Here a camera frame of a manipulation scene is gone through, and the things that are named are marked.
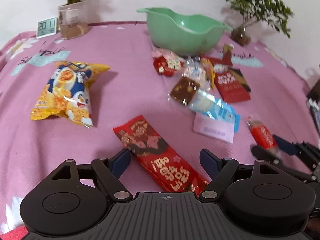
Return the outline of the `yellow blue chips bag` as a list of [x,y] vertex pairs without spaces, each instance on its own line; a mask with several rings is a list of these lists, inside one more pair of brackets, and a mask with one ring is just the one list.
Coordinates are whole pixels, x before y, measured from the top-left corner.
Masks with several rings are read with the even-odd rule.
[[93,126],[89,89],[110,66],[60,61],[31,110],[31,120],[60,116],[86,127]]

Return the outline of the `red gold stick pouch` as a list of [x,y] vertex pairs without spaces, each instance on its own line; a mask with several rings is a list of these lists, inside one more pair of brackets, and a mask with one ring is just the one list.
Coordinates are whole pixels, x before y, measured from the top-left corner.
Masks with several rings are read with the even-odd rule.
[[221,59],[222,64],[227,66],[232,66],[232,53],[233,53],[233,44],[224,44],[222,48],[223,57]]

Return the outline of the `long red snack bar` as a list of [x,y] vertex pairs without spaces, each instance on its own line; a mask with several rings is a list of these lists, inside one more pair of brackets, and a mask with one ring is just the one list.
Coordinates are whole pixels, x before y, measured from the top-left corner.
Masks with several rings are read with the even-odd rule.
[[167,192],[193,192],[197,196],[209,184],[139,115],[113,128],[140,165]]

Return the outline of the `red candy packet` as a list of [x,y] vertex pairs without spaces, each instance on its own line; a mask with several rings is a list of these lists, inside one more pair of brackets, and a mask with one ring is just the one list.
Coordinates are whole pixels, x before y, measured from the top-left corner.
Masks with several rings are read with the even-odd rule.
[[171,77],[182,69],[184,63],[180,60],[167,60],[165,57],[161,56],[153,61],[153,66],[158,75]]

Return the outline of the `white digital clock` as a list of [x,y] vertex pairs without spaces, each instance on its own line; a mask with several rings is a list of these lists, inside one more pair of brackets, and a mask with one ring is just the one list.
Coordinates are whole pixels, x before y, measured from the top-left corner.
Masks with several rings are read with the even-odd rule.
[[57,17],[52,17],[37,23],[36,38],[55,35],[57,32]]

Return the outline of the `green plastic bowl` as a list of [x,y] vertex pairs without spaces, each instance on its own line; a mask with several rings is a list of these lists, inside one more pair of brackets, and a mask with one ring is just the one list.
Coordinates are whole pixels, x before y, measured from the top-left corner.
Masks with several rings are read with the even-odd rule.
[[142,8],[154,45],[180,56],[206,53],[216,46],[229,25],[204,15],[182,15],[169,8]]

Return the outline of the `light blue snack packet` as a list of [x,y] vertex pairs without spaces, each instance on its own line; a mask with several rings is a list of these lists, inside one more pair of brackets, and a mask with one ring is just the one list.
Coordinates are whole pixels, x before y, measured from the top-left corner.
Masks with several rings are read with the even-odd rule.
[[241,116],[236,113],[232,106],[210,93],[198,90],[188,106],[192,111],[201,113],[213,120],[231,123],[234,125],[235,133],[239,131]]

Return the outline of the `dark red pouch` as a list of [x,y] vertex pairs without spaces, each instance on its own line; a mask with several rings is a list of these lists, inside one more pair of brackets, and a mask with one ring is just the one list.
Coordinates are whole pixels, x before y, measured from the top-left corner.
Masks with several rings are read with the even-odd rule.
[[229,70],[223,73],[216,73],[214,84],[226,103],[238,103],[251,99],[249,92],[244,89]]

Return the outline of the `brown nut cake packet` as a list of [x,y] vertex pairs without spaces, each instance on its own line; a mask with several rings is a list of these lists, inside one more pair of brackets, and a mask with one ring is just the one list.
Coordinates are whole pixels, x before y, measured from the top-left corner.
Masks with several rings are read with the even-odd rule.
[[186,76],[180,78],[169,93],[170,97],[187,106],[199,90],[200,84]]

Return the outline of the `clear white candy packet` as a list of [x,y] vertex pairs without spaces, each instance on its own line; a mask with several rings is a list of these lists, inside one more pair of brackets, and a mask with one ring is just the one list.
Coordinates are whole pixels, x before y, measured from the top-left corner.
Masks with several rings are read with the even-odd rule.
[[199,56],[189,56],[185,59],[182,75],[199,83],[202,90],[207,92],[210,91],[211,84],[206,67],[201,63],[201,58]]

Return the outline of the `pale pink packet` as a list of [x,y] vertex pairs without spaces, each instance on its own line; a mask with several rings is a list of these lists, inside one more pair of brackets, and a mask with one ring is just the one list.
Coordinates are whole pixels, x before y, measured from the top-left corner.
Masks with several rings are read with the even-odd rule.
[[197,134],[215,138],[233,144],[234,124],[211,119],[201,113],[196,113],[193,131]]

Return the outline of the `thin plant in white pot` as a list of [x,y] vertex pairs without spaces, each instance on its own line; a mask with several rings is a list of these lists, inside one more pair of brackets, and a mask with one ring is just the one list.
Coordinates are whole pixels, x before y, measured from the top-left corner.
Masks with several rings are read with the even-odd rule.
[[58,7],[61,38],[71,40],[88,33],[87,5],[83,0],[66,0]]

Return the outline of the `leafy plant in glass vase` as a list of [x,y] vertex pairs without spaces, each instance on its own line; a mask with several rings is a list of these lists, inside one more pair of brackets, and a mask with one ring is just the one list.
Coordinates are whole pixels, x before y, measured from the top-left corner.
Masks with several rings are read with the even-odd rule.
[[288,27],[294,13],[282,0],[226,0],[230,8],[242,16],[242,24],[231,32],[231,39],[241,46],[251,42],[246,29],[259,22],[265,22],[278,33],[291,37]]

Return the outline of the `pink printed tablecloth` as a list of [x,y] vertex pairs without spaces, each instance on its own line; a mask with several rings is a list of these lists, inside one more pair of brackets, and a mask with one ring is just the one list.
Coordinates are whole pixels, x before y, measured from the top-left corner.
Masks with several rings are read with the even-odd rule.
[[[233,49],[233,66],[248,82],[251,98],[234,104],[241,123],[232,144],[193,132],[193,113],[168,98],[176,79],[156,73],[152,51],[142,23],[94,26],[74,40],[62,40],[60,35],[37,39],[34,32],[25,32],[1,48],[1,233],[22,225],[22,199],[64,160],[85,164],[120,150],[122,143],[113,129],[138,115],[199,172],[202,148],[243,164],[253,163],[254,139],[246,125],[249,115],[286,140],[318,144],[305,82],[264,45]],[[90,89],[91,128],[56,116],[41,121],[30,118],[61,60],[111,67]]]

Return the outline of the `small red sausage stick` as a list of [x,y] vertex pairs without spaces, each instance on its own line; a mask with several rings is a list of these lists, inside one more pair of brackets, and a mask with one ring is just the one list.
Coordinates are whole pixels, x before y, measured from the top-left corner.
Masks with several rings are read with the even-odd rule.
[[256,115],[247,117],[248,129],[258,146],[279,156],[279,147],[271,132]]

